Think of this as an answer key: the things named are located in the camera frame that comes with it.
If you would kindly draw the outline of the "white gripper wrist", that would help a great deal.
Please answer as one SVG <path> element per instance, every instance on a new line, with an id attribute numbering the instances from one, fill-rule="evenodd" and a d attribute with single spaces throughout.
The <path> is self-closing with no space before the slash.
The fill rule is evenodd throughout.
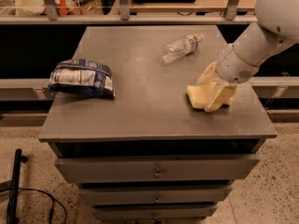
<path id="1" fill-rule="evenodd" d="M 226 80 L 232 83 L 245 83 L 258 71 L 256 66 L 246 63 L 228 44 L 220 53 L 218 61 L 212 62 L 197 79 L 197 85 L 206 85 L 206 104 L 208 113 L 217 111 L 222 105 L 230 105 L 236 93 L 236 85 L 220 83 Z"/>

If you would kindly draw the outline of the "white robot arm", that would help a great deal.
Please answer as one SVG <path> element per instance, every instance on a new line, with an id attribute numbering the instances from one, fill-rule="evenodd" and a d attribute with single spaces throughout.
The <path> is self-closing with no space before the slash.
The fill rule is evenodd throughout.
<path id="1" fill-rule="evenodd" d="M 299 41 L 299 0 L 257 0 L 253 22 L 198 78 L 203 93 L 192 106 L 213 112 L 230 101 L 236 86 L 249 81 L 268 58 Z"/>

